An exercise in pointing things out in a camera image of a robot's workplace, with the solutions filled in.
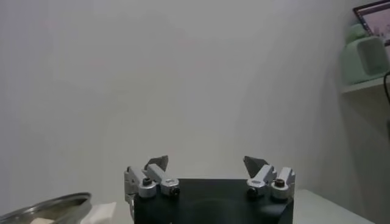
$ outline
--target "mint green device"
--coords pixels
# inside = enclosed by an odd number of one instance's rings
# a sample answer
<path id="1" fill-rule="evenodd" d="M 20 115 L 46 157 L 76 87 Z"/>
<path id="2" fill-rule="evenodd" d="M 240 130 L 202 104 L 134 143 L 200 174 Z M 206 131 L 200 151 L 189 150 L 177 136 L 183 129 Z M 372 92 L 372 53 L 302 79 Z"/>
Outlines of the mint green device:
<path id="1" fill-rule="evenodd" d="M 357 24 L 350 28 L 340 57 L 342 79 L 353 85 L 383 77 L 390 70 L 389 58 L 382 40 L 371 36 Z"/>

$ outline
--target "shelf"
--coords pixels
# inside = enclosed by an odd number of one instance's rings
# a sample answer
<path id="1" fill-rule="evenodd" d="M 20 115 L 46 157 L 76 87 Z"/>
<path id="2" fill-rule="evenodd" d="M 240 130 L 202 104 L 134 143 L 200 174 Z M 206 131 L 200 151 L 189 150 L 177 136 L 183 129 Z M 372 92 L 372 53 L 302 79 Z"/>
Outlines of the shelf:
<path id="1" fill-rule="evenodd" d="M 368 89 L 368 88 L 380 86 L 380 85 L 383 85 L 383 77 L 373 79 L 370 81 L 366 81 L 366 82 L 362 82 L 362 83 L 358 83 L 358 84 L 354 84 L 354 85 L 350 85 L 350 86 L 344 86 L 342 88 L 342 93 L 354 92 L 354 91 L 358 91 L 361 89 Z"/>

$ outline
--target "white table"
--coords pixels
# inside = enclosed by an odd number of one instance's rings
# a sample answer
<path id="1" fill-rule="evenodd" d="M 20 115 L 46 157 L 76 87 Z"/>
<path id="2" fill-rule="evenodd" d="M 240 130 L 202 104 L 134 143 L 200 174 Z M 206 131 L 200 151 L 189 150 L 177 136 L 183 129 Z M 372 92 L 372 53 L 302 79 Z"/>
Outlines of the white table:
<path id="1" fill-rule="evenodd" d="M 294 196 L 294 224 L 374 224 L 310 191 Z"/>

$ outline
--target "stainless steel bowl rim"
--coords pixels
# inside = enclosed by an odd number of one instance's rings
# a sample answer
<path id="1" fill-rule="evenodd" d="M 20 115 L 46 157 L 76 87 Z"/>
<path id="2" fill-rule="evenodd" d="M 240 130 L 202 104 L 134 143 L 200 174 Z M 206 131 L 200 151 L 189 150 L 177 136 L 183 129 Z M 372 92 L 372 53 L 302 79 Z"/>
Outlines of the stainless steel bowl rim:
<path id="1" fill-rule="evenodd" d="M 80 204 L 77 209 L 75 209 L 73 212 L 67 213 L 60 218 L 56 219 L 54 223 L 67 223 L 67 220 L 71 219 L 71 217 L 79 217 L 80 220 L 82 217 L 87 215 L 92 208 L 91 205 L 91 194 L 88 192 L 80 192 L 76 194 L 69 194 L 69 195 L 64 195 L 58 198 L 53 198 L 50 200 L 46 200 L 43 202 L 39 202 L 35 205 L 28 206 L 25 208 L 18 209 L 16 211 L 10 212 L 8 214 L 0 216 L 0 223 L 6 221 L 7 219 L 14 217 L 16 215 L 27 215 L 30 214 L 31 212 L 34 211 L 39 211 L 44 208 L 49 208 L 50 206 L 57 205 L 61 201 L 68 201 L 68 200 L 76 200 L 76 199 L 85 199 L 85 201 Z"/>

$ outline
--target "black screw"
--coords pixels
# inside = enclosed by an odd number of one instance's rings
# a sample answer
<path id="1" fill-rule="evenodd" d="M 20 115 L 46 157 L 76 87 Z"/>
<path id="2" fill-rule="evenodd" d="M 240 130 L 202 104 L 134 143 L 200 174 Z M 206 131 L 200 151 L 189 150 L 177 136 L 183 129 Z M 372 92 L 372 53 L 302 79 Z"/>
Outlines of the black screw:
<path id="1" fill-rule="evenodd" d="M 180 194 L 180 188 L 174 187 L 174 188 L 170 189 L 170 190 L 169 190 L 169 194 L 170 194 L 170 196 L 172 196 L 172 197 L 177 197 L 177 196 L 179 196 L 179 194 Z"/>
<path id="2" fill-rule="evenodd" d="M 249 197 L 249 198 L 256 198 L 258 193 L 257 193 L 257 189 L 254 188 L 254 187 L 251 187 L 248 189 L 248 191 L 246 192 L 246 195 Z"/>
<path id="3" fill-rule="evenodd" d="M 151 185 L 152 183 L 153 183 L 153 181 L 152 181 L 149 177 L 144 178 L 144 179 L 142 180 L 142 185 L 143 185 L 143 186 L 149 186 L 149 185 Z"/>
<path id="4" fill-rule="evenodd" d="M 285 186 L 285 181 L 282 179 L 276 179 L 275 180 L 275 187 L 284 187 Z"/>

